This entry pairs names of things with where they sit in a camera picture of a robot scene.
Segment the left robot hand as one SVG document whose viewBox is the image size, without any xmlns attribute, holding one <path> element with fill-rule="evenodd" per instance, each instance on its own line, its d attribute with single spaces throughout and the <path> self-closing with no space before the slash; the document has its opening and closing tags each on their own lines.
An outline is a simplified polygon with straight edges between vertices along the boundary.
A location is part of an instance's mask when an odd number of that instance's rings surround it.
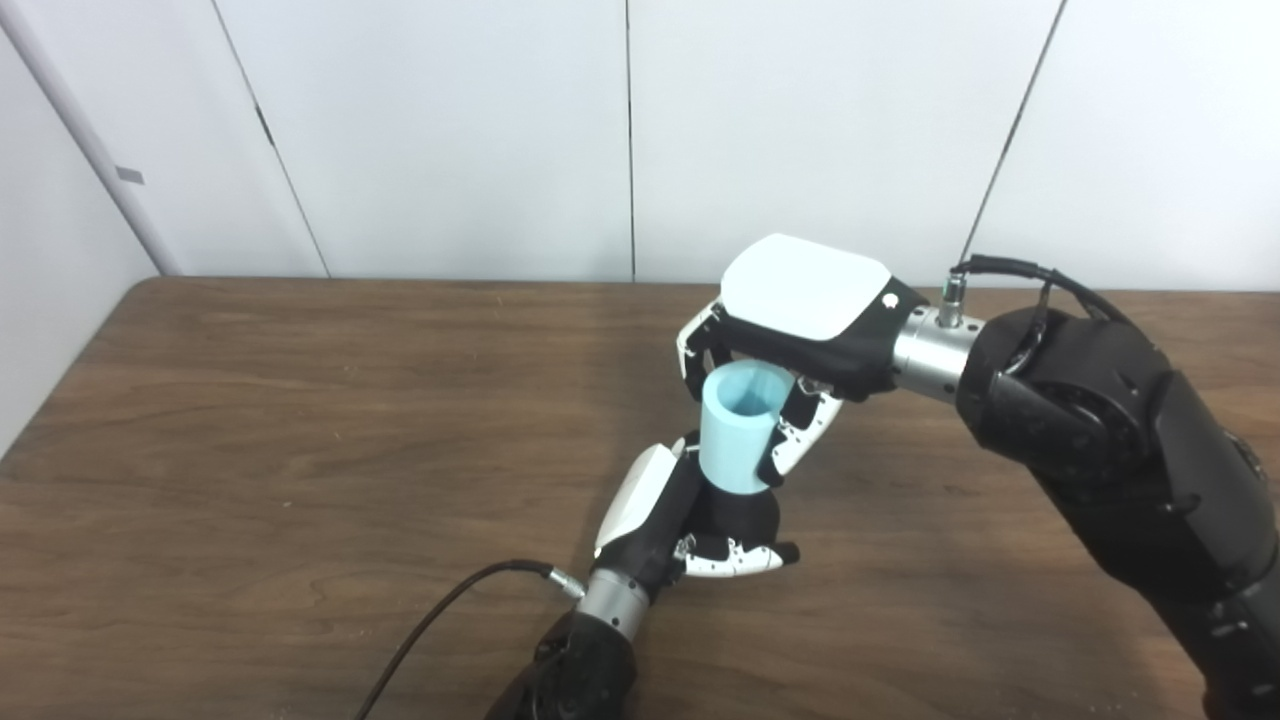
<svg viewBox="0 0 1280 720">
<path fill-rule="evenodd" d="M 780 519 L 772 489 L 739 495 L 712 483 L 691 430 L 635 460 L 596 533 L 591 569 L 621 575 L 650 600 L 685 577 L 774 571 L 801 557 L 778 538 Z"/>
</svg>

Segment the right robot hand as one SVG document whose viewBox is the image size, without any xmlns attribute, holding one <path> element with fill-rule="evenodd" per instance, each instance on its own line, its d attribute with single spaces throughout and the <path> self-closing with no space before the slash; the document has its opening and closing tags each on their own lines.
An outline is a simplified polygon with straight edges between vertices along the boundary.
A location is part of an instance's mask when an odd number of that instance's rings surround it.
<svg viewBox="0 0 1280 720">
<path fill-rule="evenodd" d="M 788 234 L 741 251 L 719 293 L 677 333 L 685 386 L 710 396 L 710 373 L 736 355 L 781 370 L 781 405 L 763 432 L 730 448 L 700 433 L 704 475 L 736 495 L 781 486 L 845 402 L 892 391 L 900 332 L 925 297 L 872 258 Z"/>
</svg>

